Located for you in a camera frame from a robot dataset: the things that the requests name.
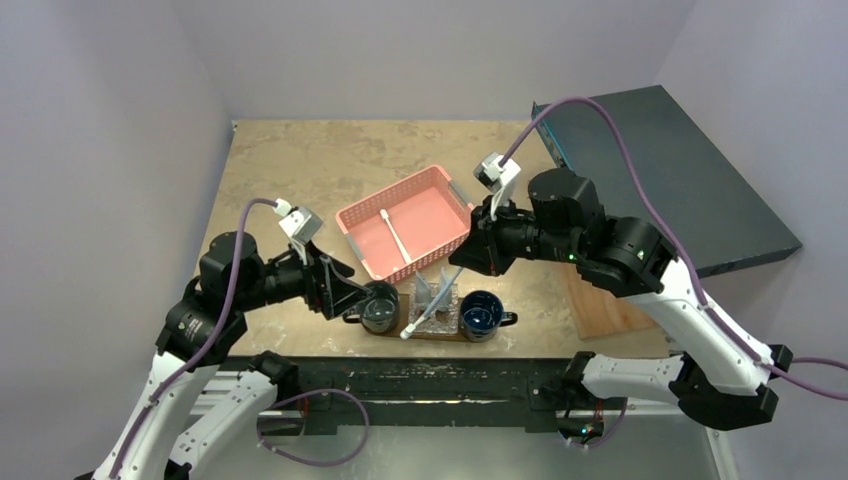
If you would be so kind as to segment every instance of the white wall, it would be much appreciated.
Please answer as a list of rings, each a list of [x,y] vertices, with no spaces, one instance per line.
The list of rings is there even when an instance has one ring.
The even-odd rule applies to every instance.
[[[4,2],[0,477],[94,469],[191,273],[229,143],[170,2]]]
[[[709,279],[726,309],[796,355],[848,361],[845,2],[698,2],[657,77],[804,242],[784,264]],[[848,376],[793,371],[848,391]],[[775,421],[733,434],[743,478],[844,478],[845,404],[772,382]]]
[[[236,118],[520,118],[650,85],[694,0],[177,0]]]

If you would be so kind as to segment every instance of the black mug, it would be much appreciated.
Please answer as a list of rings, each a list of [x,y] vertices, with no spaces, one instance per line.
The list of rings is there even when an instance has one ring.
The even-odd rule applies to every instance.
[[[500,299],[484,290],[471,292],[462,299],[459,316],[459,328],[472,342],[485,342],[495,336],[498,327],[518,321],[518,314],[505,312]]]
[[[345,323],[361,323],[374,333],[394,330],[400,321],[400,295],[388,282],[373,281],[365,284],[371,295],[342,314]]]

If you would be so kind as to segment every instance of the gray floor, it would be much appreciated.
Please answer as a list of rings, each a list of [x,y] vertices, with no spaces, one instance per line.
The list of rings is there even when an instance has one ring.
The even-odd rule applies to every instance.
[[[362,427],[339,435],[274,442],[290,453],[329,460],[349,452]],[[204,476],[210,480],[346,479],[717,479],[703,427],[682,416],[625,419],[596,451],[566,450],[558,434],[519,428],[378,427],[365,450],[345,465],[315,468],[256,448],[246,428]]]

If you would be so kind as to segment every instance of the pink plastic tray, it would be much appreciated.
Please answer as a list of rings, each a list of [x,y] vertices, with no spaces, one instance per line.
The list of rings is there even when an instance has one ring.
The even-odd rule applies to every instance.
[[[412,263],[404,261],[381,208]],[[342,209],[336,222],[368,275],[395,283],[453,252],[468,236],[472,208],[450,175],[433,165]]]

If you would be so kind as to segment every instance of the white brush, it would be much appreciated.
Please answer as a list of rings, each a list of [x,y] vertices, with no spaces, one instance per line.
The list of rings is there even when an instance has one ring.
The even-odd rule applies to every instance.
[[[406,263],[412,263],[412,257],[409,256],[409,252],[406,251],[406,248],[403,247],[403,244],[400,243],[400,238],[398,238],[397,233],[395,232],[395,227],[392,226],[392,222],[389,221],[389,212],[386,209],[380,209],[380,216],[383,217],[383,220],[386,221],[386,225],[389,226],[389,230],[392,231],[392,236],[395,237],[395,243],[398,244],[398,248],[400,249],[400,254],[403,255],[403,260]]]

